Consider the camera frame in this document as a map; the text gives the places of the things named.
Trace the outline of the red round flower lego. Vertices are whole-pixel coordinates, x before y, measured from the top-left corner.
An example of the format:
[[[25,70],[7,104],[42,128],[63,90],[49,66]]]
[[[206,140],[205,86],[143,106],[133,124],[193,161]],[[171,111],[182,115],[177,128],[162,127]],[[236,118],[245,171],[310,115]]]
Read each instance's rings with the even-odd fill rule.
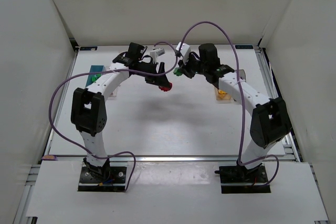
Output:
[[[169,83],[169,85],[166,87],[166,86],[159,86],[159,89],[163,92],[168,92],[172,89],[172,83]]]

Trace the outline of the small green lego brick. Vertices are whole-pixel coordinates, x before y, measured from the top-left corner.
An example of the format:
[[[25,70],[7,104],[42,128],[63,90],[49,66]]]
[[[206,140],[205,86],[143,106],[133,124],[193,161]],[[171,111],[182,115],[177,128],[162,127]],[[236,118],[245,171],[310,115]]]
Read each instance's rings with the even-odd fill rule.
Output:
[[[101,77],[101,74],[94,74],[91,76],[91,82],[96,82]]]

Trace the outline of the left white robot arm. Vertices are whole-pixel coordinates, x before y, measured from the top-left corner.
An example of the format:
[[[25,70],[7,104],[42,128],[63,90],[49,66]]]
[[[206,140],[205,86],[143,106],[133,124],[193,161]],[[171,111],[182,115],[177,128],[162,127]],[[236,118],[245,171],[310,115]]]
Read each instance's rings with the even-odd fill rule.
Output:
[[[128,51],[117,55],[106,74],[86,88],[77,88],[73,93],[71,117],[83,138],[87,157],[84,163],[89,173],[98,180],[110,177],[110,165],[102,131],[107,123],[106,101],[115,89],[130,75],[142,76],[147,84],[169,91],[172,84],[165,74],[165,64],[158,63],[157,58],[165,53],[163,48],[156,48],[145,54],[146,47],[130,43]]]

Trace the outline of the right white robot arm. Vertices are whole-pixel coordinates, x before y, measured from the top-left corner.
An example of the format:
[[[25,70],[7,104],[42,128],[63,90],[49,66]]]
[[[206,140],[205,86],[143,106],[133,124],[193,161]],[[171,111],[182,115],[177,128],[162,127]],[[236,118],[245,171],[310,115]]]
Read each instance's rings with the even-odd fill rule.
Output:
[[[228,93],[242,105],[243,112],[250,114],[251,141],[240,154],[237,165],[244,172],[255,171],[269,150],[292,129],[284,99],[264,95],[239,78],[237,70],[221,63],[214,44],[200,45],[198,56],[182,42],[177,44],[176,50],[182,59],[175,73],[190,79],[196,74],[203,75],[208,83]]]

